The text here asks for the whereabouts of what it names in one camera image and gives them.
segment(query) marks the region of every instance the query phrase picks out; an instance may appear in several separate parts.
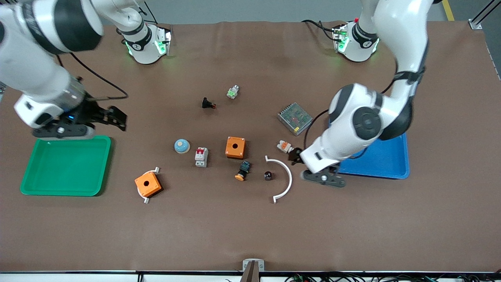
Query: metal frame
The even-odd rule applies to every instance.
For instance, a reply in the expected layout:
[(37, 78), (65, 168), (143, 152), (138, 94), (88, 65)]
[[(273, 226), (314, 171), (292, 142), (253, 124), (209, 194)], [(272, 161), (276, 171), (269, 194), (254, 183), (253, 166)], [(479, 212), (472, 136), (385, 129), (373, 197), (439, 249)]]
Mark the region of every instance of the metal frame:
[(468, 19), (471, 29), (481, 30), (482, 25), (480, 23), (500, 4), (501, 0), (491, 0), (489, 4), (487, 4), (487, 6), (485, 6), (482, 10), (480, 10), (480, 12), (473, 19)]

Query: brown tabletop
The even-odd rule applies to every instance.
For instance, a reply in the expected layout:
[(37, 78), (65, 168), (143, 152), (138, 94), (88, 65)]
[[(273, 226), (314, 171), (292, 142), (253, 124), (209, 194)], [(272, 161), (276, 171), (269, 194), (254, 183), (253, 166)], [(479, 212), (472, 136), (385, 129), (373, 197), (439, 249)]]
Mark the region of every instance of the brown tabletop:
[[(301, 23), (174, 26), (170, 57), (140, 65), (114, 27), (79, 58), (130, 93), (113, 104), (129, 116), (127, 132), (98, 125), (114, 140), (111, 168), (98, 197), (25, 196), (19, 191), (35, 143), (16, 116), (19, 97), (0, 106), (0, 270), (232, 270), (258, 257), (267, 270), (496, 270), (501, 263), (501, 85), (481, 31), (466, 22), (429, 23), (427, 71), (408, 131), (406, 180), (346, 176), (344, 189), (300, 180), (265, 155), (276, 144), (301, 146), (277, 112), (297, 102), (311, 115), (342, 86), (383, 90), (394, 60), (383, 45), (352, 63), (332, 41)], [(120, 95), (71, 57), (94, 96)], [(235, 100), (225, 94), (240, 86)], [(202, 109), (203, 97), (218, 109)], [(326, 126), (320, 119), (313, 140)], [(247, 139), (253, 163), (245, 182), (239, 161), (224, 156), (228, 136)], [(178, 138), (191, 151), (173, 150)], [(209, 148), (207, 168), (194, 147)], [(155, 166), (165, 190), (144, 204), (134, 179)], [(264, 181), (264, 171), (275, 179)]]

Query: orange button housing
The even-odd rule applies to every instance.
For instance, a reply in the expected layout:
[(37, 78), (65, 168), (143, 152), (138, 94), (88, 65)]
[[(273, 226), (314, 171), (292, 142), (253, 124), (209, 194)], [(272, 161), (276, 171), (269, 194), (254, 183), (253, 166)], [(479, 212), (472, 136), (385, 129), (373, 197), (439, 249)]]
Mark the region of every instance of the orange button housing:
[(243, 160), (245, 153), (245, 138), (228, 137), (226, 142), (226, 157)]
[(136, 178), (135, 182), (137, 189), (139, 189), (139, 193), (146, 198), (149, 198), (162, 190), (162, 186), (158, 182), (154, 172), (147, 172), (146, 174), (143, 174), (142, 176)]

